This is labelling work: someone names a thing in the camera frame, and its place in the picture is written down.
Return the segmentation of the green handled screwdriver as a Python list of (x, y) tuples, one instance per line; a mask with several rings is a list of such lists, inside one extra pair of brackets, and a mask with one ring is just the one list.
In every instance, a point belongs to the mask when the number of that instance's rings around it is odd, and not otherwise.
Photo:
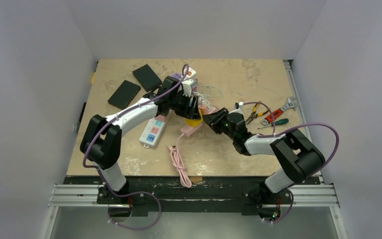
[(266, 128), (266, 127), (273, 127), (273, 125), (284, 125), (284, 124), (287, 124), (287, 123), (289, 123), (289, 119), (287, 119), (287, 118), (280, 119), (280, 120), (277, 120), (277, 121), (275, 121), (273, 123), (270, 123), (268, 125), (259, 127), (258, 129), (263, 129), (263, 128)]

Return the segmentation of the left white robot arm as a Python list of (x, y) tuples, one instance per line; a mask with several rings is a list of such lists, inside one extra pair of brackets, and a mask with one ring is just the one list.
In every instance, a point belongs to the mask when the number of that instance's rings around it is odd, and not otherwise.
[(201, 119), (198, 96), (185, 91), (183, 80), (168, 76), (156, 93), (146, 93), (135, 104), (107, 118), (95, 115), (90, 119), (80, 151), (108, 184), (109, 197), (115, 203), (128, 199), (128, 190), (124, 187), (127, 180), (117, 163), (122, 138), (141, 123), (171, 111), (185, 119)]

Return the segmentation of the pink power strip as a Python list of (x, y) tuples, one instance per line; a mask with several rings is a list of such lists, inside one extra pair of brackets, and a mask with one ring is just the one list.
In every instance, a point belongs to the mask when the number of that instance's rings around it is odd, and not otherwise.
[(199, 105), (198, 110), (201, 116), (201, 119), (185, 119), (185, 126), (181, 128), (181, 133), (189, 137), (192, 135), (195, 131), (197, 131), (203, 124), (203, 115), (208, 115), (213, 112), (215, 112), (217, 108), (213, 106), (205, 106), (205, 105)]

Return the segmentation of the white power strip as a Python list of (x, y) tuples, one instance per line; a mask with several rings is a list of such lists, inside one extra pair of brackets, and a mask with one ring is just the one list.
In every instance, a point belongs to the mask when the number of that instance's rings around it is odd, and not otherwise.
[(167, 116), (159, 115), (147, 122), (139, 138), (139, 142), (145, 148), (154, 148), (158, 145), (170, 116), (171, 112), (169, 112)]

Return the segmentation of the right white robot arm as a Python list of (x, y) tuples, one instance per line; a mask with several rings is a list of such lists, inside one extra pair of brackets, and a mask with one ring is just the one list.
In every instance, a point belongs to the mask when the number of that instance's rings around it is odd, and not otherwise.
[(204, 115), (204, 122), (217, 134), (232, 140), (235, 150), (243, 155), (273, 155), (281, 168), (269, 176), (259, 189), (260, 198), (267, 203), (279, 196), (279, 191), (294, 183), (301, 183), (324, 164), (324, 155), (298, 129), (281, 136), (261, 137), (246, 127), (241, 113), (223, 108)]

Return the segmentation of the yellow cube charger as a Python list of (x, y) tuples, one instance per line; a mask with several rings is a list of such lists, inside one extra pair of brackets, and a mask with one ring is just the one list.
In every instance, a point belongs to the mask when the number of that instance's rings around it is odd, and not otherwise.
[(197, 127), (198, 125), (200, 125), (203, 122), (203, 119), (202, 118), (200, 118), (200, 119), (185, 119), (185, 122), (188, 126)]

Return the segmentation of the yellow handled pliers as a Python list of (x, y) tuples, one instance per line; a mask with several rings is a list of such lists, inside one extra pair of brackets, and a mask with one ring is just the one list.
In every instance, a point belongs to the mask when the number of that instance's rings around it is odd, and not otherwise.
[(262, 116), (266, 115), (267, 113), (269, 113), (269, 110), (265, 110), (264, 112), (259, 113), (259, 112), (258, 112), (258, 106), (259, 106), (260, 104), (261, 104), (261, 101), (258, 101), (258, 102), (256, 102), (256, 103), (254, 104), (250, 116), (245, 120), (245, 123), (246, 123), (246, 124), (249, 124), (249, 123), (251, 123), (253, 120), (255, 120), (256, 118), (258, 118), (258, 117), (262, 117)]

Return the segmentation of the black ribbed box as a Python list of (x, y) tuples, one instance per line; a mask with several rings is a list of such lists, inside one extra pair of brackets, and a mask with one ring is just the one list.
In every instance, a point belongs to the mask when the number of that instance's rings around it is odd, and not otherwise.
[(107, 102), (118, 109), (124, 110), (129, 106), (140, 90), (141, 87), (139, 85), (125, 80)]

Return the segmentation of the red handled adjustable wrench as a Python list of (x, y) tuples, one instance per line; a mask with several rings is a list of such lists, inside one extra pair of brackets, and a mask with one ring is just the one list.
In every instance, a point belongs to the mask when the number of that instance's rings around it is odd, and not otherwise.
[(262, 121), (261, 124), (263, 126), (267, 126), (269, 124), (272, 124), (274, 120), (276, 120), (279, 116), (281, 116), (285, 111), (289, 109), (295, 109), (296, 107), (299, 106), (299, 100), (297, 97), (289, 97), (286, 101), (286, 103), (279, 109), (275, 110), (273, 112), (273, 115), (268, 115), (265, 117)]

